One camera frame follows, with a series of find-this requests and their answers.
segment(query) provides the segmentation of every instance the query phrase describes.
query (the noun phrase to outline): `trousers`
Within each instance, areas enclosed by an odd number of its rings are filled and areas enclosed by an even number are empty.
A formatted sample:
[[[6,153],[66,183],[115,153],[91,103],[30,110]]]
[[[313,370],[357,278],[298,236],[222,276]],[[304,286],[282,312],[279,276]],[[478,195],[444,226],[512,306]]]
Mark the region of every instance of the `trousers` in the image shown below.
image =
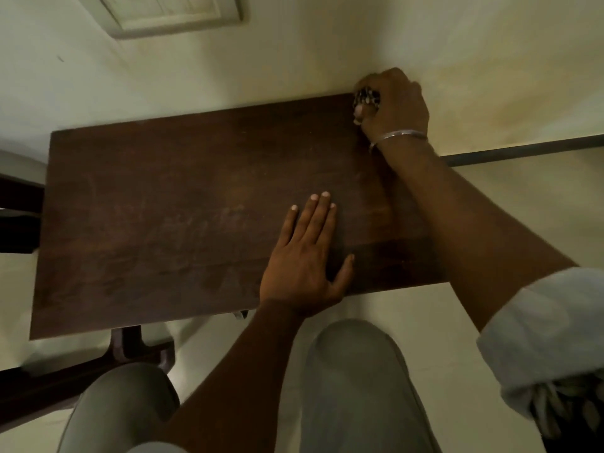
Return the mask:
[[[59,453],[180,451],[150,442],[179,402],[147,364],[106,373],[80,397]],[[440,453],[402,353],[362,320],[329,325],[310,347],[302,380],[300,453]]]

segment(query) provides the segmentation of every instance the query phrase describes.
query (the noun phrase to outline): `forearm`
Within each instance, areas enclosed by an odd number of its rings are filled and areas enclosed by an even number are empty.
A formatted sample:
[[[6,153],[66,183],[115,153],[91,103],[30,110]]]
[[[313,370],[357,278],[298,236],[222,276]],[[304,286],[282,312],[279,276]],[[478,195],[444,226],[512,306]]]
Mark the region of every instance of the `forearm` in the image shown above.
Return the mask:
[[[189,453],[272,452],[283,376],[301,323],[279,304],[261,306],[159,439]]]
[[[519,289],[576,266],[448,167],[427,142],[398,137],[380,147],[417,201],[449,281],[479,330]]]

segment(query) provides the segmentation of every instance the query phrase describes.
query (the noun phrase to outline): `bracelet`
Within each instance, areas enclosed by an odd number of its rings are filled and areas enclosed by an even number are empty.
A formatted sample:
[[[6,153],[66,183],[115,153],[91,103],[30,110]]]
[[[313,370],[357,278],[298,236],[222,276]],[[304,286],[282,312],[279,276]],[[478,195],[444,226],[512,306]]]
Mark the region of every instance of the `bracelet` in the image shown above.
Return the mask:
[[[395,130],[395,131],[389,131],[388,133],[384,133],[377,141],[374,141],[373,143],[371,143],[369,145],[369,152],[372,151],[372,149],[376,146],[376,144],[384,141],[385,139],[391,138],[393,136],[399,136],[399,135],[411,135],[414,136],[416,138],[421,138],[421,139],[428,139],[428,136],[419,130]]]

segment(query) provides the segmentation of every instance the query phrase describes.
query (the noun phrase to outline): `wooden tabletop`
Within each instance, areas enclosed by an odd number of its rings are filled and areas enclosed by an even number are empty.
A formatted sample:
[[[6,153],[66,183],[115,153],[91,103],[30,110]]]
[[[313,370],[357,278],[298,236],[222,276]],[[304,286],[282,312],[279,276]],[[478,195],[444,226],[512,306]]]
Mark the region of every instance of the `wooden tabletop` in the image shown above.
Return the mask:
[[[351,95],[53,133],[31,338],[254,308],[292,204],[330,191],[350,294],[443,281]]]

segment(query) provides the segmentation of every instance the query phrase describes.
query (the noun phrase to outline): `wrist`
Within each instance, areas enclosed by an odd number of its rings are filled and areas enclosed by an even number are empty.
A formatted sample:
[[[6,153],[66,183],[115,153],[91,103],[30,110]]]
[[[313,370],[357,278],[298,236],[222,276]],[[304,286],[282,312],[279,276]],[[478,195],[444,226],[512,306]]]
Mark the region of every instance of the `wrist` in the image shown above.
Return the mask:
[[[256,315],[266,315],[283,324],[300,327],[305,317],[289,304],[280,300],[265,300],[260,303]]]
[[[439,158],[427,139],[414,136],[395,136],[377,146],[390,167],[401,177],[419,165]]]
[[[427,139],[412,135],[400,135],[386,138],[377,144],[384,156],[414,156],[434,154],[434,149]]]

